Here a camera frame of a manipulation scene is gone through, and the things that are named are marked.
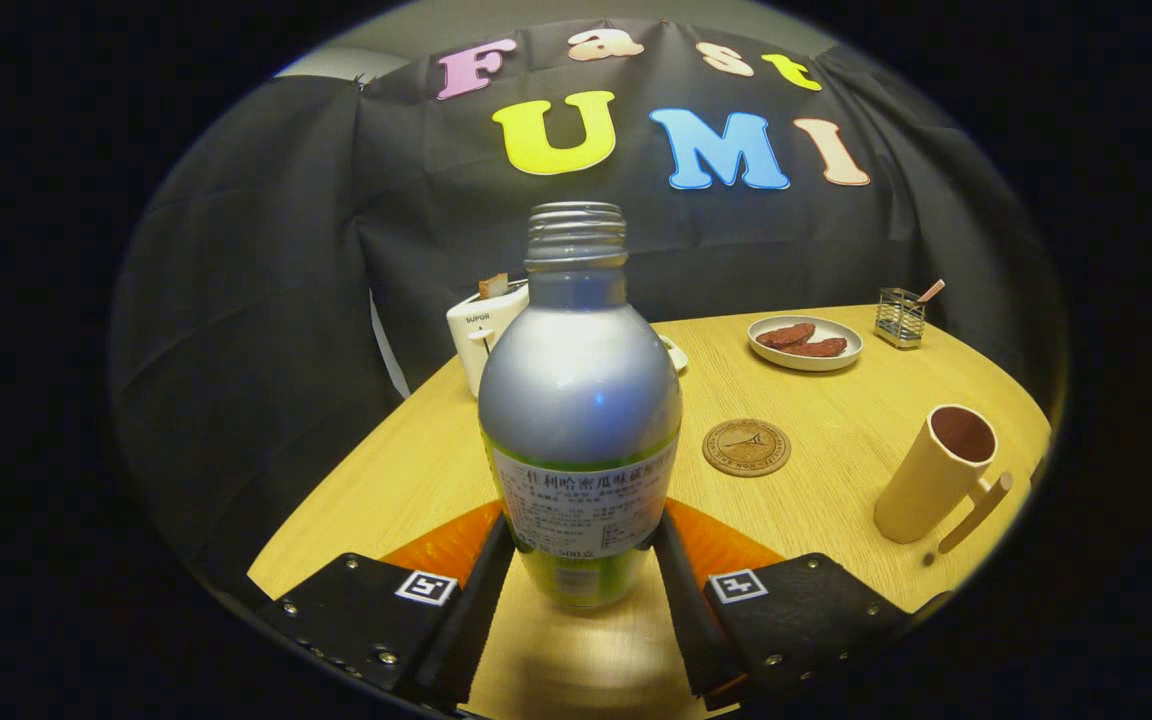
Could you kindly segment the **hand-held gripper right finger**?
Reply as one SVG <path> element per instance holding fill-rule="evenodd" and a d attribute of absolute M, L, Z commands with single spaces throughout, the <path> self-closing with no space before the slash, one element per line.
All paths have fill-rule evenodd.
<path fill-rule="evenodd" d="M 922 621 L 826 553 L 786 559 L 675 498 L 653 547 L 687 683 L 708 710 L 787 705 Z"/>

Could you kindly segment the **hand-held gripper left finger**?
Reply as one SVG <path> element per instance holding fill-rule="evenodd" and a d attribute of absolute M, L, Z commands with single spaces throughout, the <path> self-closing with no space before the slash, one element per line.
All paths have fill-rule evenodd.
<path fill-rule="evenodd" d="M 380 559 L 340 553 L 257 615 L 351 685 L 456 714 L 513 556 L 503 505 L 490 501 Z"/>

